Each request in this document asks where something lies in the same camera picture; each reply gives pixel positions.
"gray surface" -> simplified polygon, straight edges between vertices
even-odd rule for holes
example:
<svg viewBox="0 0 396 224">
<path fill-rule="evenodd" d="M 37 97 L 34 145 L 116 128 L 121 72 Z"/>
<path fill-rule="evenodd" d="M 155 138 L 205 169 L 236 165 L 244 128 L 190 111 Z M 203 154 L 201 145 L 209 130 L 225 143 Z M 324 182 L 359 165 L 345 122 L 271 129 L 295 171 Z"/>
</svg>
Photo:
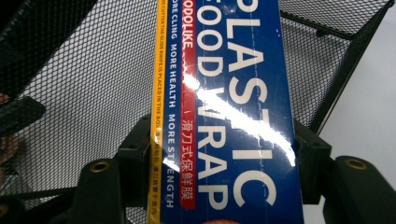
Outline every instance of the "gray surface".
<svg viewBox="0 0 396 224">
<path fill-rule="evenodd" d="M 396 189 L 396 9 L 388 11 L 320 137 L 332 157 L 372 163 Z M 306 224 L 325 223 L 320 206 L 305 205 Z"/>
</svg>

